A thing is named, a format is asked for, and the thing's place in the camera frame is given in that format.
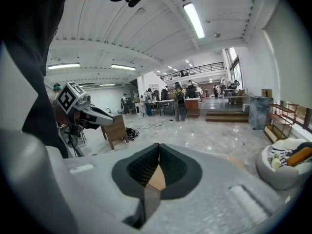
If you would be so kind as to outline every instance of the cardboard box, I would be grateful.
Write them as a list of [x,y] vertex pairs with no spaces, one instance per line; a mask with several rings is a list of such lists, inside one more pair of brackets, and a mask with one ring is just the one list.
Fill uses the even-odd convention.
[[263,97],[273,98],[272,97],[272,89],[261,89],[261,94]]

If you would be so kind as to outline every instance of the shelf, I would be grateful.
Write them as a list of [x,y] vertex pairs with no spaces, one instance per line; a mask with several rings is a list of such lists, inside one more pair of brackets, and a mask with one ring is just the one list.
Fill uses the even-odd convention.
[[281,115],[276,114],[269,114],[270,118],[277,123],[283,124],[283,125],[293,125],[292,122],[289,122],[287,119],[283,118]]
[[287,108],[287,107],[283,107],[283,106],[278,105],[278,104],[270,104],[270,106],[271,106],[271,107],[278,108],[278,109],[281,109],[281,110],[283,110],[283,111],[286,112],[286,113],[292,113],[292,114],[295,113],[294,110],[291,110],[291,109],[289,109],[289,108]]

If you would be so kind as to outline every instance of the fluorescent ceiling light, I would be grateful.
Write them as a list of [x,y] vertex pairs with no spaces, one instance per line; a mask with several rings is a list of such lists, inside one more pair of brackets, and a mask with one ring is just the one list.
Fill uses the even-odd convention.
[[199,19],[199,16],[198,16],[198,13],[195,9],[194,4],[192,4],[191,2],[187,3],[187,4],[183,5],[183,8],[184,8],[185,12],[189,16],[189,18],[193,24],[193,27],[194,27],[196,34],[197,34],[197,37],[199,39],[204,38],[205,33],[204,33],[203,27],[201,25],[201,22],[200,22],[200,19]]
[[136,68],[133,68],[133,67],[127,67],[127,66],[117,65],[117,64],[112,64],[111,67],[112,67],[112,68],[127,69],[127,70],[136,70]]
[[57,64],[48,66],[48,69],[58,69],[58,68],[79,68],[79,63],[68,63],[68,64]]

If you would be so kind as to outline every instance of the wooden step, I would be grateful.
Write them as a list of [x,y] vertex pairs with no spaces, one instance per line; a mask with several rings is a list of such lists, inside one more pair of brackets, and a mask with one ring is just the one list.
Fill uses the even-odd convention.
[[208,111],[206,116],[225,116],[225,117],[236,117],[236,116],[249,116],[248,113],[244,112],[229,112],[229,111]]
[[243,122],[248,123],[248,116],[207,116],[210,122]]

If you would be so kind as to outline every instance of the black shirt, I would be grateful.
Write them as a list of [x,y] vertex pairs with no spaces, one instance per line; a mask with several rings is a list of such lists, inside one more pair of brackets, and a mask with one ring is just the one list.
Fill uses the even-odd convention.
[[49,101],[44,76],[50,43],[61,20],[66,0],[10,0],[2,27],[4,43],[19,70],[38,93],[23,131],[45,145],[60,149],[68,157],[58,137],[56,120]]

